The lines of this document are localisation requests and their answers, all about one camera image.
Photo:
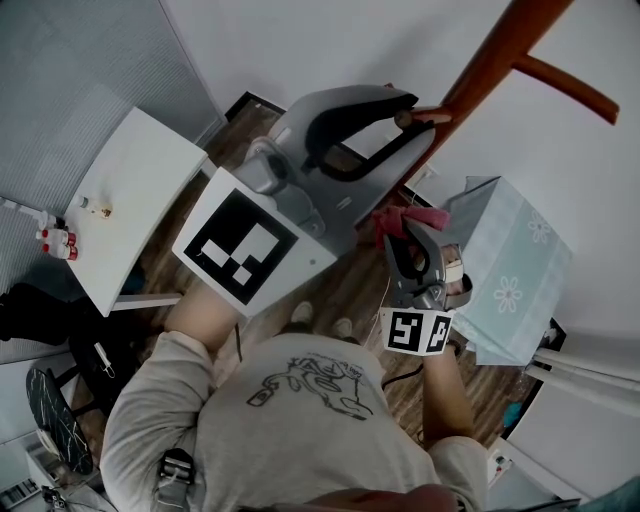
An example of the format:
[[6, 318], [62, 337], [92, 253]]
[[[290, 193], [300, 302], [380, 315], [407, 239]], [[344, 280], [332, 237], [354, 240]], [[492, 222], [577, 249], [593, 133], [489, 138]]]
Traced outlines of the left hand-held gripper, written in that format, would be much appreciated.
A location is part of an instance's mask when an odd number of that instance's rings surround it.
[[381, 85], [307, 94], [257, 138], [235, 170], [217, 168], [173, 245], [174, 254], [245, 317], [331, 267], [356, 244], [356, 226], [435, 137], [417, 123], [351, 172], [314, 166], [368, 126], [418, 97]]

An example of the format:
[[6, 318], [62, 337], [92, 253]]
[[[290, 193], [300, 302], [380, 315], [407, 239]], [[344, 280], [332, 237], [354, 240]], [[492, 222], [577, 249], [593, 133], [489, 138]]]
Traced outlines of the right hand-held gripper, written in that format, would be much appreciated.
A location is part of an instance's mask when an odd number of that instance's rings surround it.
[[381, 306], [384, 349], [413, 356], [442, 354], [457, 309], [470, 302], [467, 274], [445, 283], [444, 235], [421, 222], [406, 222], [408, 240], [383, 237], [393, 292]]

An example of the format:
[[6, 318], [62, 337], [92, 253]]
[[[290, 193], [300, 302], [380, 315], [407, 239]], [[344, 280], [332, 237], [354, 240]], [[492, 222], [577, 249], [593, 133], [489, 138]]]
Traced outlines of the red cloth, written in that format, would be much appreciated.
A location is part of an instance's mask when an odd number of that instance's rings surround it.
[[375, 225], [376, 247], [380, 250], [384, 248], [385, 235], [408, 239], [404, 231], [405, 220], [415, 220], [438, 231], [443, 231], [450, 220], [450, 214], [439, 208], [394, 205], [375, 210], [371, 217]]

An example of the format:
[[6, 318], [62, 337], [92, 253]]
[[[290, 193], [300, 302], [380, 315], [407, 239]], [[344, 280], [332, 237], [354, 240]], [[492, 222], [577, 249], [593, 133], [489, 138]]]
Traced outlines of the wooden coat rack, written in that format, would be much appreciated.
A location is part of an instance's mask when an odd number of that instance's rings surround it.
[[612, 99], [530, 54], [573, 2], [511, 0], [441, 103], [436, 107], [415, 107], [395, 117], [396, 125], [403, 130], [431, 123], [435, 137], [387, 196], [413, 177], [512, 71], [557, 90], [611, 125], [617, 122], [620, 107]]

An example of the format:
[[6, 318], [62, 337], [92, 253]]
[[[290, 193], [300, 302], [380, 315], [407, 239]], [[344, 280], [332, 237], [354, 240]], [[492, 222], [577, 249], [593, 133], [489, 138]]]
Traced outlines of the person's right forearm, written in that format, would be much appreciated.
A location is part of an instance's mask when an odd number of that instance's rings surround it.
[[474, 435], [473, 411], [452, 346], [423, 359], [422, 436], [426, 449], [450, 437]]

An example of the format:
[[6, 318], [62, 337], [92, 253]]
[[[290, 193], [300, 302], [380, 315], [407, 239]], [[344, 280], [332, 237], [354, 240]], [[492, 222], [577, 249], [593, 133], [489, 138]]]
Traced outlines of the person's left forearm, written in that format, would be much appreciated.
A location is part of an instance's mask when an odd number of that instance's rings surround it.
[[188, 336], [216, 356], [243, 319], [215, 290], [198, 282], [171, 309], [164, 331]]

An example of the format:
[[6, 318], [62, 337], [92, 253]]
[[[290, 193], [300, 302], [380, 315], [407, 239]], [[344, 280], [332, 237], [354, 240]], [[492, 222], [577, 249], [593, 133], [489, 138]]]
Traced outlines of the person's right hand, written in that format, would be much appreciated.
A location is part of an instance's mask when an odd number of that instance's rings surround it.
[[445, 284], [448, 296], [460, 295], [464, 291], [462, 283], [463, 263], [459, 248], [455, 244], [443, 246], [441, 255], [445, 264]]

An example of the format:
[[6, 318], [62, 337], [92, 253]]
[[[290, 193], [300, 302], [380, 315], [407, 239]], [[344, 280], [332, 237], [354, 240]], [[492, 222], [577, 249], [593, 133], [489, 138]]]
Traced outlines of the light blue floral covered box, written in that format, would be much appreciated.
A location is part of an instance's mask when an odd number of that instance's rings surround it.
[[447, 209], [447, 232], [460, 244], [473, 285], [454, 329], [479, 365], [527, 365], [563, 291], [570, 248], [502, 177], [467, 178]]

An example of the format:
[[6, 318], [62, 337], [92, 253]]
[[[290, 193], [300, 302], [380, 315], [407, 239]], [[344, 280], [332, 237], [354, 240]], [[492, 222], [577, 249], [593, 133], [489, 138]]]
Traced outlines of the black framed picture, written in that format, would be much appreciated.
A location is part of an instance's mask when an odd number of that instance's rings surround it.
[[551, 318], [545, 332], [543, 334], [540, 348], [549, 349], [552, 351], [560, 351], [564, 341], [566, 339], [566, 332], [556, 322], [554, 318]]

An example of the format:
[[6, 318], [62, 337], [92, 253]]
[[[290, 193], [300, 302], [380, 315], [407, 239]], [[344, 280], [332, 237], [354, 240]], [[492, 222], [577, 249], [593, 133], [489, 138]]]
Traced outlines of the white pipe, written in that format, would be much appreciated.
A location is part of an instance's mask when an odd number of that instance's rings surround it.
[[640, 402], [640, 382], [570, 365], [548, 365], [537, 361], [527, 366], [527, 372], [531, 371], [536, 375], [549, 373], [554, 379], [571, 383], [575, 387]]
[[584, 370], [640, 382], [640, 365], [634, 367], [624, 366], [617, 363], [602, 361], [596, 358], [564, 354], [562, 352], [544, 348], [539, 348], [535, 352], [533, 358], [538, 361], [545, 360], [549, 363], [565, 364]]

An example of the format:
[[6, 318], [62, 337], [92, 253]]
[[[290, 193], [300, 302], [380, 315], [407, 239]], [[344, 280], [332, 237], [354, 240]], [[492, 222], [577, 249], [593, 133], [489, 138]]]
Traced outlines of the white table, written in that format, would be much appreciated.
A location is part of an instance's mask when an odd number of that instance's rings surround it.
[[79, 244], [70, 269], [103, 316], [179, 301], [179, 293], [127, 295], [123, 287], [176, 198], [208, 165], [203, 149], [137, 108], [94, 158], [76, 194], [105, 204], [111, 214], [104, 219], [70, 204], [64, 218]]

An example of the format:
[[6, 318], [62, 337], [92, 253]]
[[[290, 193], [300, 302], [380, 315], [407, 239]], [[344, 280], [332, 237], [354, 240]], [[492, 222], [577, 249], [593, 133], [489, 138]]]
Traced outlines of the white power strip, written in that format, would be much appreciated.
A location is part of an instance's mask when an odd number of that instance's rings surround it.
[[512, 466], [512, 460], [499, 448], [491, 449], [488, 458], [488, 485], [492, 487]]

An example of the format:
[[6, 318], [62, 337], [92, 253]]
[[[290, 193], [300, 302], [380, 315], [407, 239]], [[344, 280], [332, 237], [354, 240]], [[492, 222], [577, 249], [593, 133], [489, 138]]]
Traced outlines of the person's grey printed shirt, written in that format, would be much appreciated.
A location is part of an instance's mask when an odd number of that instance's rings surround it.
[[306, 502], [366, 489], [452, 490], [481, 512], [487, 454], [467, 437], [420, 448], [392, 416], [383, 368], [367, 349], [307, 334], [267, 340], [215, 386], [204, 345], [162, 334], [109, 416], [100, 469], [120, 512], [156, 512], [160, 463], [181, 448], [194, 460], [193, 512]]

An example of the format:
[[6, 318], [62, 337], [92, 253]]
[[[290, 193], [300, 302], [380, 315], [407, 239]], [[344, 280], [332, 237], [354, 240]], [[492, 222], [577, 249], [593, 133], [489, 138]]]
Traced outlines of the small clear bottle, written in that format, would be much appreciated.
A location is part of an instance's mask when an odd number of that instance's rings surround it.
[[108, 219], [112, 213], [112, 207], [104, 201], [80, 194], [74, 196], [72, 204], [77, 208], [83, 209], [103, 219]]

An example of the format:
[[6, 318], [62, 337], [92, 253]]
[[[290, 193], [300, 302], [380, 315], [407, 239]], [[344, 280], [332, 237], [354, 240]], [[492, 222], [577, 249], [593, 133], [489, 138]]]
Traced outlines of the black office chair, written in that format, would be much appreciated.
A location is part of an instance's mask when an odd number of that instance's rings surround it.
[[[94, 402], [109, 415], [122, 389], [140, 367], [136, 350], [148, 329], [123, 313], [103, 316], [91, 300], [63, 301], [25, 283], [0, 295], [0, 340], [26, 339], [51, 346], [66, 343]], [[99, 367], [100, 342], [115, 370], [110, 379]]]

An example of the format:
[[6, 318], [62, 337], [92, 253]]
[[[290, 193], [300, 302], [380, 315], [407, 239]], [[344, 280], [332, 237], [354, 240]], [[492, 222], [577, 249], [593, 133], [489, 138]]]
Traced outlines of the black marble round table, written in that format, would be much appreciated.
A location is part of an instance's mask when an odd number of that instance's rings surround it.
[[89, 444], [61, 388], [79, 374], [73, 366], [56, 377], [50, 369], [31, 368], [26, 376], [29, 406], [43, 445], [81, 475], [94, 469]]

